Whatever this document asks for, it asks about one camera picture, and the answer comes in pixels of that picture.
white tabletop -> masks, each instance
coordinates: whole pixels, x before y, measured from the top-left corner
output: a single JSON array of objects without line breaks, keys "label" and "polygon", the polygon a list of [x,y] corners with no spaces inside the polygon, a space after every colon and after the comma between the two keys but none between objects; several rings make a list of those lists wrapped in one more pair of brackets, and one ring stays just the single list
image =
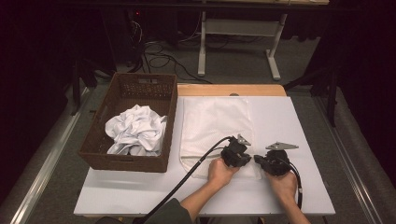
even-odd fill
[{"label": "white tabletop", "polygon": [[[334,214],[332,201],[324,187],[291,99],[277,96],[243,97],[249,101],[255,133],[251,143],[259,155],[264,156],[267,152],[265,147],[275,142],[299,146],[298,149],[288,150],[288,155],[302,179],[303,212],[315,216]],[[184,98],[179,96],[177,100],[167,172],[154,174],[90,169],[78,198],[75,215],[143,216],[176,186],[186,174],[179,161]],[[182,200],[204,183],[203,179],[190,177],[174,197]],[[283,210],[265,176],[262,179],[233,179],[201,211],[202,216],[263,216],[281,213]]]}]

person's arm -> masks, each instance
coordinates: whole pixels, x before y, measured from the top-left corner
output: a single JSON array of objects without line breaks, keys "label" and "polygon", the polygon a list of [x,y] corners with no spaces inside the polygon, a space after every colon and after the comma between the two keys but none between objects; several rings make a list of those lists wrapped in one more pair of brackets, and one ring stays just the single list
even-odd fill
[{"label": "person's arm", "polygon": [[230,183],[238,170],[239,167],[228,167],[222,158],[215,159],[210,163],[207,182],[180,203],[189,211],[191,220],[198,217],[201,209],[213,195]]},{"label": "person's arm", "polygon": [[192,224],[189,212],[173,198],[155,212],[145,224]]},{"label": "person's arm", "polygon": [[297,178],[292,172],[287,172],[282,176],[274,176],[265,173],[271,182],[271,187],[278,198],[280,204],[285,209],[290,224],[310,223],[295,202],[297,190]]}]

white cloth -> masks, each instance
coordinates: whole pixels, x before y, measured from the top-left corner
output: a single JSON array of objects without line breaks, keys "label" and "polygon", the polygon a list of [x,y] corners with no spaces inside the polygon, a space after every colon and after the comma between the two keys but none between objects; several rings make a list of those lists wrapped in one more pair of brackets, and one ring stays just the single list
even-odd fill
[{"label": "white cloth", "polygon": [[106,123],[106,133],[114,139],[107,153],[159,156],[165,127],[166,116],[160,117],[147,105],[135,105]]},{"label": "white cloth", "polygon": [[[248,100],[243,97],[186,97],[183,101],[183,128],[180,143],[180,161],[188,172],[199,159],[219,140],[240,133],[252,144],[253,130],[248,113]],[[218,147],[229,145],[225,140]],[[215,150],[192,173],[192,177],[207,178],[210,162],[220,156],[222,149]],[[255,154],[252,146],[245,152],[251,157]],[[242,167],[235,178],[260,179],[260,169],[251,159]]]}]

gray floor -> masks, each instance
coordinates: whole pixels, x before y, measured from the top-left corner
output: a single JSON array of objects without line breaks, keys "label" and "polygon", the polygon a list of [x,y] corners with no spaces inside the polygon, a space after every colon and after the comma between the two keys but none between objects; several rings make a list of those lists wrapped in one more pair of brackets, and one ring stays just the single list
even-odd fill
[{"label": "gray floor", "polygon": [[[270,39],[255,40],[252,37],[233,37],[223,48],[224,40],[208,43],[206,53],[206,76],[212,83],[279,83],[286,84],[300,77],[310,60],[318,43],[317,40],[298,42],[297,39],[282,40],[276,52],[276,62],[282,79],[273,81],[263,50],[270,48]],[[198,62],[198,45],[196,42],[180,44],[178,49],[164,43],[155,44],[147,52],[152,66],[151,73],[177,73],[187,78],[186,71],[177,66],[176,72],[172,62],[162,53],[172,55],[186,69],[196,75]],[[120,70],[127,70],[120,64]],[[18,211],[26,193],[34,183],[37,174],[45,163],[54,146],[64,141],[64,148],[56,168],[51,173],[45,189],[37,195],[37,203],[26,223],[94,223],[95,218],[73,215],[78,193],[82,187],[89,166],[77,155],[85,133],[89,129],[92,111],[98,108],[108,82],[99,79],[96,89],[86,94],[87,104],[80,109],[79,118],[69,134],[64,133],[73,118],[73,108],[69,102],[64,114],[59,118],[31,159],[14,189],[0,208],[0,223],[10,223]],[[288,91],[302,123],[309,146],[332,199],[336,215],[310,217],[312,223],[396,223],[396,194],[387,176],[361,135],[359,126],[350,115],[342,93],[337,95],[335,122],[332,128],[323,116],[324,98],[310,96],[309,87],[297,87]],[[266,217],[265,223],[288,223],[285,217]]]}]

brown basket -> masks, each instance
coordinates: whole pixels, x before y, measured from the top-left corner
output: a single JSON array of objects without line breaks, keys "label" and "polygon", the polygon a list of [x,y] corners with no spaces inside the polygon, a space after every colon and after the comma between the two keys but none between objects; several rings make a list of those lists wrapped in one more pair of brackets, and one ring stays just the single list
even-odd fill
[{"label": "brown basket", "polygon": [[[134,105],[149,105],[158,115],[167,116],[160,156],[107,154],[114,141],[105,132],[106,122]],[[176,105],[176,76],[116,73],[78,155],[95,170],[165,173],[172,143]]]}]

